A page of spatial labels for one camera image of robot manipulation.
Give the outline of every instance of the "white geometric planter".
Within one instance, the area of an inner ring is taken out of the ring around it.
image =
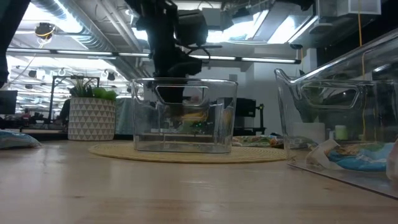
[[[70,100],[69,140],[110,141],[114,130],[114,101],[83,97]]]

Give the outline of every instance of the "table surface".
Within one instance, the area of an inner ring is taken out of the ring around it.
[[[137,162],[94,144],[0,151],[0,223],[398,222],[398,201],[285,162]]]

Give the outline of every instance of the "transparent container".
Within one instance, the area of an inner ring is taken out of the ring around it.
[[[275,70],[290,165],[398,198],[397,52],[394,30],[295,80]]]
[[[136,150],[231,152],[236,82],[142,78],[132,89]]]

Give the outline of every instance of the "round placemat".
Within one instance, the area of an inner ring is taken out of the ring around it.
[[[89,148],[99,156],[131,159],[148,162],[177,162],[196,164],[233,164],[251,162],[273,162],[286,159],[283,149],[269,147],[232,147],[228,154],[182,153],[182,152],[142,152],[134,150],[133,143],[99,144]]]

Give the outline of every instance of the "computer monitor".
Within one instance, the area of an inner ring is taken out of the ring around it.
[[[17,106],[16,90],[1,90],[0,91],[0,114],[15,114]]]

